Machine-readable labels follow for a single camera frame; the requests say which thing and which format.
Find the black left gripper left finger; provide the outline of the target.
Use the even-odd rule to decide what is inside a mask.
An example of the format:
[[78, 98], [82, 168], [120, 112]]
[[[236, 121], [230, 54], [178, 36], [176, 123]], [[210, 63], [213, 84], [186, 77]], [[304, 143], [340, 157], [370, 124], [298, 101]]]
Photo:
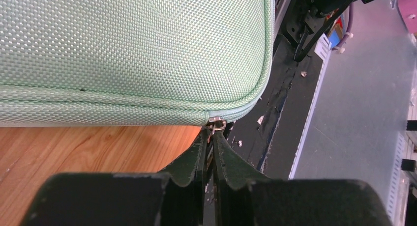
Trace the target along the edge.
[[200, 226], [206, 148], [203, 128], [159, 172], [63, 172], [39, 188], [23, 226]]

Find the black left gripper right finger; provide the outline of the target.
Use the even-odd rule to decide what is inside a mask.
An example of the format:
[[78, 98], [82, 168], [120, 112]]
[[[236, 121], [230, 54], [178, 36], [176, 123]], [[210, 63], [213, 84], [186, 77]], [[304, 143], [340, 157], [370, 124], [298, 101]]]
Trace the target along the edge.
[[218, 226], [389, 226], [374, 189], [355, 179], [271, 179], [212, 135]]

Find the mint green medicine kit case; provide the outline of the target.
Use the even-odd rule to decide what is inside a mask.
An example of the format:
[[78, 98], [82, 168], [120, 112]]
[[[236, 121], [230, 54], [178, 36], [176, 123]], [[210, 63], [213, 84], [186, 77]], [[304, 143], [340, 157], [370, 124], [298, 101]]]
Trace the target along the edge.
[[273, 36], [274, 0], [0, 0], [0, 124], [233, 122]]

